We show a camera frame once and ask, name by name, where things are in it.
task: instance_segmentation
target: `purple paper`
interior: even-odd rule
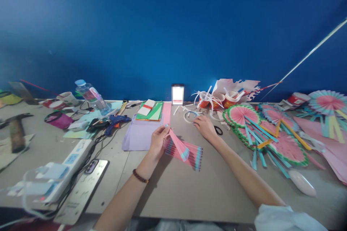
[[[122,142],[123,151],[148,151],[151,146],[152,133],[163,124],[159,122],[136,121],[133,116],[128,131]]]

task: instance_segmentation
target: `smartphone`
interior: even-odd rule
[[[184,84],[172,84],[172,105],[183,105]]]

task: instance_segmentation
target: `white sleeve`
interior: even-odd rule
[[[290,206],[267,206],[262,204],[254,221],[257,231],[327,231],[305,212],[294,212]]]

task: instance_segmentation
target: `scissors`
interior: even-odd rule
[[[223,135],[223,131],[222,131],[218,126],[214,126],[214,129],[216,130],[216,133],[217,133],[218,135]]]

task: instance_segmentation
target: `plastic bottle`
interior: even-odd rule
[[[75,84],[77,85],[76,91],[78,91],[90,105],[100,110],[103,116],[111,112],[110,106],[90,83],[86,83],[83,79],[79,79],[75,81]]]

